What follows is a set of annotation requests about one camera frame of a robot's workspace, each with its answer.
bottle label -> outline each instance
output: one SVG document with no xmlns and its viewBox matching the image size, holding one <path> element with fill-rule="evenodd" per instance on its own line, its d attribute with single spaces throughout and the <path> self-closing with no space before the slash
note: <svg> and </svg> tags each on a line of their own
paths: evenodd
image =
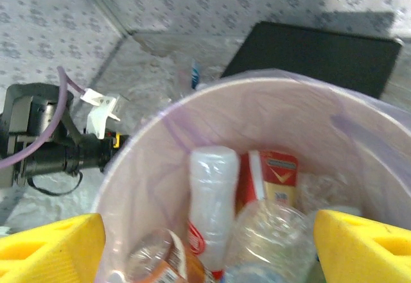
<svg viewBox="0 0 411 283">
<path fill-rule="evenodd" d="M 212 272 L 214 279 L 216 280 L 221 280 L 221 278 L 223 277 L 223 271 L 213 271 Z"/>
<path fill-rule="evenodd" d="M 206 242 L 203 236 L 191 222 L 188 223 L 188 242 L 191 251 L 195 255 L 200 255 L 206 250 Z"/>
<path fill-rule="evenodd" d="M 292 206 L 295 200 L 298 161 L 294 156 L 277 151 L 260 151 L 265 198 Z"/>
<path fill-rule="evenodd" d="M 169 232 L 173 242 L 167 258 L 139 283 L 215 283 L 210 271 L 191 253 L 191 249 L 176 234 Z"/>
</svg>

plastic bottle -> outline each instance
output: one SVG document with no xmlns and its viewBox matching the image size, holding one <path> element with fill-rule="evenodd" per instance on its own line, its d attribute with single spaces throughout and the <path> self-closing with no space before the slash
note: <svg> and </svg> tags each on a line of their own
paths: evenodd
<svg viewBox="0 0 411 283">
<path fill-rule="evenodd" d="M 234 199 L 240 170 L 237 153 L 224 146 L 195 149 L 190 156 L 189 243 L 216 279 L 234 223 Z"/>
<path fill-rule="evenodd" d="M 153 230 L 137 243 L 127 260 L 125 275 L 112 273 L 110 283 L 214 283 L 210 272 L 165 228 Z"/>
<path fill-rule="evenodd" d="M 314 254 L 304 214 L 273 200 L 256 200 L 232 227 L 224 283 L 303 283 Z"/>
</svg>

bottle cap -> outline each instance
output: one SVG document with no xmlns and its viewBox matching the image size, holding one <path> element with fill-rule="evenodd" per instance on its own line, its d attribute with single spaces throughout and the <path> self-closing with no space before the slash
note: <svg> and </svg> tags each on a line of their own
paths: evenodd
<svg viewBox="0 0 411 283">
<path fill-rule="evenodd" d="M 126 283 L 124 274 L 120 271 L 113 271 L 110 276 L 107 278 L 106 283 Z"/>
<path fill-rule="evenodd" d="M 237 182 L 239 170 L 239 156 L 228 147 L 206 146 L 191 152 L 191 178 L 213 182 Z"/>
</svg>

trash bag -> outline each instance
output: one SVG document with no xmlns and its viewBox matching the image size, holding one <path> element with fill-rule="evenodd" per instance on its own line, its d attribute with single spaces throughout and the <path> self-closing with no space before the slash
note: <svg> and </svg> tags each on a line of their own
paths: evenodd
<svg viewBox="0 0 411 283">
<path fill-rule="evenodd" d="M 305 173 L 342 173 L 363 215 L 411 229 L 411 114 L 351 90 L 284 71 L 224 79 L 159 113 L 111 164 L 94 211 L 106 229 L 96 282 L 124 270 L 154 228 L 186 236 L 188 156 L 224 145 L 285 150 Z"/>
</svg>

patterned wallpaper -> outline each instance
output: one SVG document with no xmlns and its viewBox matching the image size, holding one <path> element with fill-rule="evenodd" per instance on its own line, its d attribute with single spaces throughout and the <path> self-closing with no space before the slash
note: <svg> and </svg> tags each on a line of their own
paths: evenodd
<svg viewBox="0 0 411 283">
<path fill-rule="evenodd" d="M 88 85 L 119 39 L 118 31 L 91 0 L 0 0 L 0 111 L 9 85 L 58 83 L 60 64 L 73 80 Z M 102 179 L 98 171 L 87 173 L 97 173 L 99 178 L 88 179 L 70 197 L 53 199 L 31 188 L 1 189 L 0 225 L 13 209 L 15 217 L 22 213 L 23 217 L 10 226 L 20 228 L 44 224 L 47 215 L 54 221 L 84 212 Z M 37 181 L 43 179 L 56 191 L 69 189 L 76 181 L 62 173 Z"/>
<path fill-rule="evenodd" d="M 7 86 L 58 83 L 60 64 L 87 85 L 119 38 L 90 0 L 0 0 L 0 110 Z"/>
<path fill-rule="evenodd" d="M 241 34 L 269 20 L 408 35 L 411 0 L 105 0 L 128 30 Z"/>
</svg>

